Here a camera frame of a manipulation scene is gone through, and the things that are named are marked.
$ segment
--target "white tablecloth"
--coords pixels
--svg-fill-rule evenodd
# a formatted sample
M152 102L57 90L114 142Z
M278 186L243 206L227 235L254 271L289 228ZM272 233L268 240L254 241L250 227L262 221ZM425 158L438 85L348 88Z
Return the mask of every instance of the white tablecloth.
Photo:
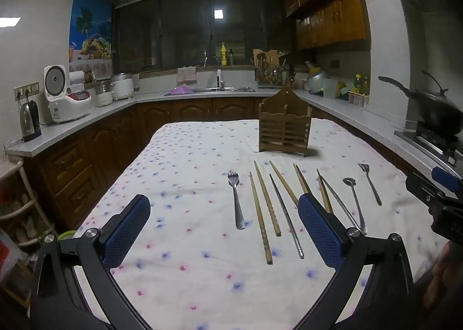
M353 177L368 236L399 233L414 277L429 268L445 240L434 234L427 207L407 192L405 175L370 145L328 120L312 120L309 147L318 157L258 153L258 121L181 122L158 130L149 145L103 196L77 233L102 227L138 193L151 202L151 215L124 259L113 269L125 295L154 329L290 330L323 291L334 270L324 265L289 195L274 175L277 166L297 196L302 194L292 163L298 164L322 203L316 168L358 221L350 187ZM260 166L275 209L276 237L255 174ZM358 163L370 165L370 177L383 206L378 206ZM232 188L226 173L239 173L238 196L246 221L235 228ZM267 265L249 182L258 190L273 254ZM299 259L284 214L269 179L272 173L305 253ZM331 197L334 213L351 224ZM365 268L340 318L354 310L370 272ZM94 314L104 318L88 283L79 280Z

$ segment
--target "wooden basket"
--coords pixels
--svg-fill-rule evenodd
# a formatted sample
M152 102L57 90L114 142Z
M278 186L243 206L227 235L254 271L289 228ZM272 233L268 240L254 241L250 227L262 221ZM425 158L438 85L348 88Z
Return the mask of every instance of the wooden basket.
M286 85L259 104L259 152L311 154L309 142L312 109Z

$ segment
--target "wall mural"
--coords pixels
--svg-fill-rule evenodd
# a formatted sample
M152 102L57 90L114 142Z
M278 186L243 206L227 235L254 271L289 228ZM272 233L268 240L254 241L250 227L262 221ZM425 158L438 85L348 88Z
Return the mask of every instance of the wall mural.
M112 4L107 0L74 0L69 26L69 71L82 70L85 81L110 78Z

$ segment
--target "sink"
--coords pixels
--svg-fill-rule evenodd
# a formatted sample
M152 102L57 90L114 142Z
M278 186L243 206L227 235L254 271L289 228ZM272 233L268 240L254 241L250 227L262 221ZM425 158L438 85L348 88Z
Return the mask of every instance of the sink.
M255 92L255 89L252 89L251 87L224 87L222 89L219 88L197 88L197 89L191 89L194 93L200 94L200 93L207 93L207 92Z

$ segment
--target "frying pan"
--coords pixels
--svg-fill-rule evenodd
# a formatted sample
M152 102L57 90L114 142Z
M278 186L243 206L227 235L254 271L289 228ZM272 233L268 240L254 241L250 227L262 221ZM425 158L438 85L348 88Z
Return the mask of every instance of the frying pan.
M437 83L440 88L439 92L411 91L405 88L402 83L387 76L379 76L378 79L382 82L394 84L410 99L415 100L418 106L418 114L423 118L430 130L442 136L458 134L463 129L463 112L445 96L444 93L448 89L442 89L439 82L428 72L424 70L421 72Z

